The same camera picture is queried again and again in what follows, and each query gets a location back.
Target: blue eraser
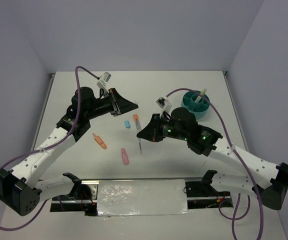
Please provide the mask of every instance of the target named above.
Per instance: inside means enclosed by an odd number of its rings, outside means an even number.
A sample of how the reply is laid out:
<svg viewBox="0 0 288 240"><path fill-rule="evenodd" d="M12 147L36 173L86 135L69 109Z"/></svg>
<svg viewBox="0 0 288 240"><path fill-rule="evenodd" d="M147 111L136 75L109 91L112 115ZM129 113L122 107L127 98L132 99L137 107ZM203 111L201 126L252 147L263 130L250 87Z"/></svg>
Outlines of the blue eraser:
<svg viewBox="0 0 288 240"><path fill-rule="evenodd" d="M124 123L125 123L125 127L126 127L127 129L130 129L130 128L131 128L131 124L130 124L130 122L129 122L128 120L124 121Z"/></svg>

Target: green container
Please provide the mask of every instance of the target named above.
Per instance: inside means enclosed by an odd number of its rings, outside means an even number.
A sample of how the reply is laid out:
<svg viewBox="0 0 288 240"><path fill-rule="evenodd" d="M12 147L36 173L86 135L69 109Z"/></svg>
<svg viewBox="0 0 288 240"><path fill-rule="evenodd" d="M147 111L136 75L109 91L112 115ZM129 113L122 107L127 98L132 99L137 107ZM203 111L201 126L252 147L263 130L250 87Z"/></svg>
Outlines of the green container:
<svg viewBox="0 0 288 240"><path fill-rule="evenodd" d="M207 98L208 101L210 101L209 97L206 94L204 94L204 97ZM199 102L195 102L197 98L197 94L192 91L188 91L184 94L182 98L182 103L180 105L183 108L187 108L190 113L194 114L196 120L204 117L210 107L210 105L203 98Z"/></svg>

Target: orange handle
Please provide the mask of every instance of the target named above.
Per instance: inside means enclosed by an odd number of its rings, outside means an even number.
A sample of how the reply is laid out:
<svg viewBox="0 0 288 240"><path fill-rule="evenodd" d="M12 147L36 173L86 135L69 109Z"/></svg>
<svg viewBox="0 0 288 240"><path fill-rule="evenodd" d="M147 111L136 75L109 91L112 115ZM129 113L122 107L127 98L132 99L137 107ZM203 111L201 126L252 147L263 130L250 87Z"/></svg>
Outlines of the orange handle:
<svg viewBox="0 0 288 240"><path fill-rule="evenodd" d="M105 142L103 142L103 140L97 136L95 133L93 133L94 136L94 140L98 143L98 145L101 146L102 149L107 149L108 147L106 146Z"/></svg>
<svg viewBox="0 0 288 240"><path fill-rule="evenodd" d="M139 121L139 116L137 114L133 114L134 121Z"/></svg>

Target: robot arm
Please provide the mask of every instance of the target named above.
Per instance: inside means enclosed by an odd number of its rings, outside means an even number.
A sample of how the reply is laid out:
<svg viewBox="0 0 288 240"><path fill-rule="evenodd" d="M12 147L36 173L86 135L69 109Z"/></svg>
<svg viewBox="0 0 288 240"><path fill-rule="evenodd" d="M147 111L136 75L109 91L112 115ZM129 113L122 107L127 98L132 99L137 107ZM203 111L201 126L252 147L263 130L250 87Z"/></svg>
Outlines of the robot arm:
<svg viewBox="0 0 288 240"><path fill-rule="evenodd" d="M72 128L77 114L77 91L66 114L57 123L51 135L37 148L39 152L26 157L9 171L0 170L0 200L19 215L29 214L40 201L59 195L75 198L82 191L90 191L71 173L48 180L40 180L40 177L62 153L88 131L91 119L107 113L118 116L138 108L138 105L121 97L115 88L106 89L109 75L105 73L103 76L105 79L101 81L100 78L98 81L99 87L104 90L103 96L95 98L91 88L80 88L80 114L76 128L70 136L61 144L48 149L48 146L61 141Z"/></svg>
<svg viewBox="0 0 288 240"><path fill-rule="evenodd" d="M170 103L160 98L157 103L163 110L170 109ZM235 149L250 169L257 186L263 205L274 210L280 210L288 190L288 165L276 165L265 161L253 154L237 147L231 147L228 140L219 132L199 125L194 114L186 108L179 107L162 114L153 114L149 124L137 134L151 142L160 142L164 138L174 138L187 142L188 148L198 155L205 155L228 164L245 176L232 176L209 170L201 183L204 189L217 192L233 192L256 196L254 186L247 176L247 172L233 153Z"/></svg>

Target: orange marker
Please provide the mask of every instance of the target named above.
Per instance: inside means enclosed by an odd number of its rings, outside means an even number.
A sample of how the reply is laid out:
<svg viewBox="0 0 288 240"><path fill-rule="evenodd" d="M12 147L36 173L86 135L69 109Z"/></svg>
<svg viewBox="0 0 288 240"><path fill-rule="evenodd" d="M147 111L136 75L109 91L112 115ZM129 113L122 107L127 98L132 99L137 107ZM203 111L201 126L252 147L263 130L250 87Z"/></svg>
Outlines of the orange marker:
<svg viewBox="0 0 288 240"><path fill-rule="evenodd" d="M103 140L97 136L95 133L93 133L94 136L94 140L98 143L98 145L100 145L102 147L102 149L107 149L108 147L106 146L105 142L103 142Z"/></svg>

